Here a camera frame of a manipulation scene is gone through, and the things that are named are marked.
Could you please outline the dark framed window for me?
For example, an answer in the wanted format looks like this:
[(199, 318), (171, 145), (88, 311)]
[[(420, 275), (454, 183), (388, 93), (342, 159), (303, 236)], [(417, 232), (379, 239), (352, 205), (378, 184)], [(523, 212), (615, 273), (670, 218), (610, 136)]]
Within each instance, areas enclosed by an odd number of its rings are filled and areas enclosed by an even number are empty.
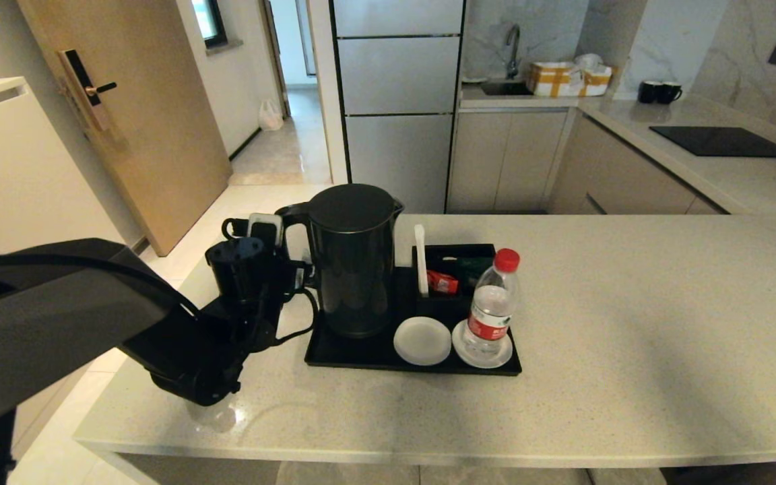
[(200, 34), (207, 49), (226, 46), (228, 37), (218, 0), (191, 0)]

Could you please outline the white cabinet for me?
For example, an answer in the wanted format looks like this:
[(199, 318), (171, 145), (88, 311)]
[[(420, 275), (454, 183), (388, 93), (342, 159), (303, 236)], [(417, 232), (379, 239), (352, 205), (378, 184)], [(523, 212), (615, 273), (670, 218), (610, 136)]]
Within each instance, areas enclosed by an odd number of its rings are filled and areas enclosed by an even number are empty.
[(93, 236), (123, 242), (28, 82), (0, 79), (0, 254)]

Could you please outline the light wooden door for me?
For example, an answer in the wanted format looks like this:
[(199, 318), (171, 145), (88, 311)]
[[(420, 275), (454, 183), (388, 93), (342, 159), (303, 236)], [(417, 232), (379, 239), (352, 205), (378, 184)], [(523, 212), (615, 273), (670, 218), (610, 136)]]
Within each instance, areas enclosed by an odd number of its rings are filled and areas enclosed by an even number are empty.
[[(18, 0), (62, 95), (160, 257), (226, 189), (231, 165), (176, 0)], [(58, 58), (77, 50), (111, 126), (90, 124)]]

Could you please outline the cardboard box with yellow tape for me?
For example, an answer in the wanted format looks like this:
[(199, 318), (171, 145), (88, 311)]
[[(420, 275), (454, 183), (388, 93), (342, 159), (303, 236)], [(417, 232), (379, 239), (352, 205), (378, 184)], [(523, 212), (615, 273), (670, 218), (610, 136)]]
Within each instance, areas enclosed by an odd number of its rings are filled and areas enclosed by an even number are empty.
[(532, 63), (525, 86), (542, 98), (584, 98), (606, 94), (613, 70), (609, 65), (585, 69), (569, 62)]

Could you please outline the black serving tray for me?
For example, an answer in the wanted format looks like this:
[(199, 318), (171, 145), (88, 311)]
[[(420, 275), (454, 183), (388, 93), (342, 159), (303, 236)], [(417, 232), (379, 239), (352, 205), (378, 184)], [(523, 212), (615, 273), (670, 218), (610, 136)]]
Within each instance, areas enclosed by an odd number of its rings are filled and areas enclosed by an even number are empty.
[(415, 272), (411, 267), (396, 268), (392, 284), (394, 301), (389, 306), (391, 322), (379, 334), (363, 339), (351, 339), (340, 337), (322, 323), (318, 323), (312, 331), (304, 361), (310, 366), (410, 373), (517, 377), (523, 372), (517, 351), (513, 352), (508, 362), (492, 369), (468, 365), (455, 350), (450, 350), (444, 361), (433, 366), (413, 365), (401, 359), (394, 348), (393, 338), (403, 320), (417, 316), (433, 317), (447, 329), (453, 329), (465, 319), (471, 306), (471, 298), (463, 295), (421, 298)]

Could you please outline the black condiment holder box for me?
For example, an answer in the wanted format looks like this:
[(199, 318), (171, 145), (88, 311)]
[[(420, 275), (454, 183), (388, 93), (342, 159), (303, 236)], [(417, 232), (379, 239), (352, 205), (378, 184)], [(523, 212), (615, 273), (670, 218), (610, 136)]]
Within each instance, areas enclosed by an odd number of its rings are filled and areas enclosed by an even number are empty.
[[(427, 270), (451, 274), (457, 278), (457, 260), (468, 257), (492, 257), (496, 253), (493, 245), (427, 245)], [(414, 314), (416, 316), (434, 317), (435, 319), (455, 323), (468, 316), (472, 305), (474, 288), (459, 282), (459, 292), (456, 295), (437, 294), (429, 291), (428, 298), (422, 298), (418, 292), (418, 277), (416, 277), (416, 249), (412, 247), (412, 294), (415, 296)]]

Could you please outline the silver refrigerator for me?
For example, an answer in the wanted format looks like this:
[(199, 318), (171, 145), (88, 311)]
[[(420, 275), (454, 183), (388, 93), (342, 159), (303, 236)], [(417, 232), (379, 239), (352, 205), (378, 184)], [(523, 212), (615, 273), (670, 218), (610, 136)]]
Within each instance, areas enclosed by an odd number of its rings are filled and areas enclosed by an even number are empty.
[(348, 177), (443, 213), (465, 0), (330, 0)]

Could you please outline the red-capped plastic water bottle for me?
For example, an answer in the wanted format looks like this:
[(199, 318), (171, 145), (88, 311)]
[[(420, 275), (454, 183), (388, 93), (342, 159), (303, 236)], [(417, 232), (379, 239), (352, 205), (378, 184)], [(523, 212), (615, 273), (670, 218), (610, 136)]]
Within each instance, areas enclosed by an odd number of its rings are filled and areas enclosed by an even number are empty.
[(465, 347), (472, 355), (495, 356), (506, 338), (519, 304), (520, 262), (514, 249), (499, 249), (492, 265), (478, 278), (463, 335)]
[(197, 430), (225, 433), (238, 423), (235, 410), (230, 404), (229, 399), (222, 399), (211, 406), (201, 406), (190, 401), (186, 401), (184, 406)]

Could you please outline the chrome kitchen faucet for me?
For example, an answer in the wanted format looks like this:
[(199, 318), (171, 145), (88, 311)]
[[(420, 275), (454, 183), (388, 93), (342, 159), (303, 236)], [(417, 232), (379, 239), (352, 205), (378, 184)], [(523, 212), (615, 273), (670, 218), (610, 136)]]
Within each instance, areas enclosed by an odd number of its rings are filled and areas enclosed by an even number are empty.
[(506, 34), (505, 46), (509, 47), (509, 58), (506, 62), (506, 79), (514, 80), (519, 73), (518, 49), (521, 39), (521, 27), (512, 24)]

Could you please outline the black induction cooktop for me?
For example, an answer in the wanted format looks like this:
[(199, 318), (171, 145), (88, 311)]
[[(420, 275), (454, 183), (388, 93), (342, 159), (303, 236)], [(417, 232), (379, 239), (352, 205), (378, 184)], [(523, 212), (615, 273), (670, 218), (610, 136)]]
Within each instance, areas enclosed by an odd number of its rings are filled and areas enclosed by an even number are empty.
[(736, 127), (650, 126), (678, 147), (698, 157), (776, 158), (776, 143)]

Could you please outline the white stick sachet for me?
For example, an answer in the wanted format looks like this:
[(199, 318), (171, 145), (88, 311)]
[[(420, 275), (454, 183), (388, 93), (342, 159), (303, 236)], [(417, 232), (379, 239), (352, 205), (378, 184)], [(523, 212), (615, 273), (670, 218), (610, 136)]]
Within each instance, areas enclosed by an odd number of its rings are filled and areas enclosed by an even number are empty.
[(414, 226), (414, 236), (416, 241), (416, 264), (418, 264), (418, 269), (416, 270), (416, 277), (418, 277), (418, 292), (422, 298), (428, 298), (429, 285), (425, 245), (426, 233), (422, 224), (416, 224)]

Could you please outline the black electric kettle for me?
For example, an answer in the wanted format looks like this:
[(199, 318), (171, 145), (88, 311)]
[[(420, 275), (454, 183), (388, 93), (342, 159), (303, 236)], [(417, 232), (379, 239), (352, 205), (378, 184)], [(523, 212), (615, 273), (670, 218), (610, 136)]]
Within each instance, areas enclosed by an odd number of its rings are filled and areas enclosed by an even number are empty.
[(364, 339), (391, 322), (395, 223), (401, 202), (376, 185), (348, 183), (275, 212), (284, 227), (302, 224), (327, 328)]

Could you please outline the white paper coaster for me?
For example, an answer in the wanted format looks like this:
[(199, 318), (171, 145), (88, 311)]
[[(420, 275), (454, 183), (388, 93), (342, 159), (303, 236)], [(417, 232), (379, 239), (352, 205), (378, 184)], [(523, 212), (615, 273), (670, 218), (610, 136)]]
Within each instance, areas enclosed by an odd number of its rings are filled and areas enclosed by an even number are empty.
[(506, 365), (514, 357), (514, 345), (510, 337), (498, 340), (498, 350), (495, 354), (479, 353), (473, 351), (464, 340), (467, 319), (458, 322), (451, 331), (453, 349), (465, 364), (474, 368), (493, 370)]
[(394, 333), (392, 344), (404, 362), (415, 366), (440, 364), (452, 350), (449, 329), (433, 317), (404, 319)]

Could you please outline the white tied plastic bag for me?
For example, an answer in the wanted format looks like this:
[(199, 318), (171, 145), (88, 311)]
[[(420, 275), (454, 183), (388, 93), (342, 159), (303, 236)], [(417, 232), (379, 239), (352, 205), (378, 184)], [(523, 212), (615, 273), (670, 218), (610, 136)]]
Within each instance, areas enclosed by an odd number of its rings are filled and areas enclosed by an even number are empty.
[(263, 131), (276, 131), (284, 126), (284, 116), (277, 102), (265, 99), (259, 107), (259, 128)]

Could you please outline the beige kitchen base cabinets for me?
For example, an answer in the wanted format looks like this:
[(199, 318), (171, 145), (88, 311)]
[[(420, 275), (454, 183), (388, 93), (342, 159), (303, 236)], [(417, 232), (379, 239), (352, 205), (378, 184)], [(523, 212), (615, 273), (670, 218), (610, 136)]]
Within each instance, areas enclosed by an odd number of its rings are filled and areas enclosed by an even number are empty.
[(569, 108), (459, 114), (451, 213), (723, 215), (716, 203)]

